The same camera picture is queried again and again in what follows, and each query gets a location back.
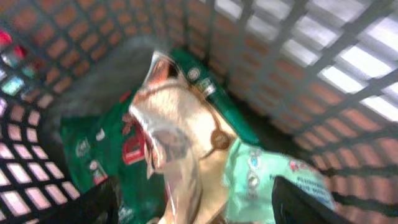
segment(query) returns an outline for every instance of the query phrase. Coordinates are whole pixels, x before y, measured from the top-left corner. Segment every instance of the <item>green plastic bag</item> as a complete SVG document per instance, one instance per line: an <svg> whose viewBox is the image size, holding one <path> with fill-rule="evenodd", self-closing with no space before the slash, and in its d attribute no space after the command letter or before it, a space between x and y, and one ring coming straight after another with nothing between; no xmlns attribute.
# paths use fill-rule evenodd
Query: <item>green plastic bag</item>
<svg viewBox="0 0 398 224"><path fill-rule="evenodd" d="M162 175L147 179L143 136L134 126L122 134L133 94L101 116L63 118L60 134L72 181L85 193L107 176L117 176L121 188L120 223L146 223L165 210Z"/></svg>
<svg viewBox="0 0 398 224"><path fill-rule="evenodd" d="M182 69L185 78L199 89L206 100L211 103L232 126L236 134L249 144L260 146L260 140L242 117L220 84L213 78L208 69L195 57L182 49L175 49L171 57Z"/></svg>

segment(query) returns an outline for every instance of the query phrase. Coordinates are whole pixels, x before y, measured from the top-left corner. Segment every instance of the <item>clear plastic bag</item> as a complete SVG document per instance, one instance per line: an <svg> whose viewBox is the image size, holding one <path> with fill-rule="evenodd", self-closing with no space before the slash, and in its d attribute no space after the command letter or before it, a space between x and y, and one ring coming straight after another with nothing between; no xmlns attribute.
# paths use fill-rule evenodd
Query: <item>clear plastic bag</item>
<svg viewBox="0 0 398 224"><path fill-rule="evenodd" d="M131 105L146 135L147 178L156 172L164 175L169 202L159 223L191 223L201 196L201 178L192 144L183 130L155 112Z"/></svg>

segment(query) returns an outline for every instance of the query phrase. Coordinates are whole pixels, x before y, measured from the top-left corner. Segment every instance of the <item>packaging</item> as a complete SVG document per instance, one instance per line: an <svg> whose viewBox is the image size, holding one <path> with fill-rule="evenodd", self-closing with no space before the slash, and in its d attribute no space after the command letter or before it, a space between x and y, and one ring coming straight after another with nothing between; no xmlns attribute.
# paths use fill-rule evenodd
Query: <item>packaging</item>
<svg viewBox="0 0 398 224"><path fill-rule="evenodd" d="M155 111L164 120L184 130L198 159L216 149L227 149L236 134L228 123L185 80L168 57L156 52L148 76L134 97L136 107Z"/></svg>
<svg viewBox="0 0 398 224"><path fill-rule="evenodd" d="M222 117L232 126L234 132L245 142L260 146L260 140L233 104L229 96L210 72L196 60L195 57L182 49L175 49L170 53L189 84L195 86Z"/></svg>
<svg viewBox="0 0 398 224"><path fill-rule="evenodd" d="M162 221L192 223L199 206L201 178L188 136L153 111L137 109L134 105L129 111L142 126L147 139L147 178L153 173L164 175L169 205Z"/></svg>
<svg viewBox="0 0 398 224"><path fill-rule="evenodd" d="M333 198L322 175L304 161L235 140L224 173L229 187L226 219L232 222L274 224L272 188L281 175L334 210Z"/></svg>
<svg viewBox="0 0 398 224"><path fill-rule="evenodd" d="M81 193L118 177L120 223L159 219L167 203L164 176L147 178L144 137L126 116L135 92L101 116L63 118L60 128L72 181Z"/></svg>

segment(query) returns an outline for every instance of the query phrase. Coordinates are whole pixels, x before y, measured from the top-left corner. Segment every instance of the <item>plastic laundry basket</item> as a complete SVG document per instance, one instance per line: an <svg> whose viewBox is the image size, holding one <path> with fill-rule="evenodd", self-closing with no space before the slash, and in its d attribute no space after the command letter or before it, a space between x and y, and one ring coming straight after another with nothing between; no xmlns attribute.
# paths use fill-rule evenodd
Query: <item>plastic laundry basket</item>
<svg viewBox="0 0 398 224"><path fill-rule="evenodd" d="M285 150L313 160L340 215L398 222L397 7L394 0L1 0L0 222L34 223L79 197L61 146L43 130L46 118L77 80L137 36L186 47L233 96L291 136L302 149Z"/></svg>

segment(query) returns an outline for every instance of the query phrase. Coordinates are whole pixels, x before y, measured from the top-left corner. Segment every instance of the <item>red label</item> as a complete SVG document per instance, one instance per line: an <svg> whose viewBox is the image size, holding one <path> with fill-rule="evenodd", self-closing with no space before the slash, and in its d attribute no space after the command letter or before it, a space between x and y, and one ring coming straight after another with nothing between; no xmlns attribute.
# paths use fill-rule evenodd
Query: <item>red label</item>
<svg viewBox="0 0 398 224"><path fill-rule="evenodd" d="M103 176L103 177L94 177L94 178L93 178L94 184L95 184L95 185L98 185L98 184L102 183L104 180L106 180L107 178L108 178L107 175L105 175L105 176Z"/></svg>
<svg viewBox="0 0 398 224"><path fill-rule="evenodd" d="M119 102L123 103L126 99L128 99L131 95L131 90L129 90L127 93L123 94L122 97L120 97Z"/></svg>
<svg viewBox="0 0 398 224"><path fill-rule="evenodd" d="M298 161L290 161L289 167L292 171L296 171L296 170L317 171L316 168L314 168L312 166L308 166L307 164L305 164L303 162L298 162Z"/></svg>
<svg viewBox="0 0 398 224"><path fill-rule="evenodd" d="M141 128L136 126L136 135L131 136L123 145L123 161L126 165L145 159L145 139Z"/></svg>

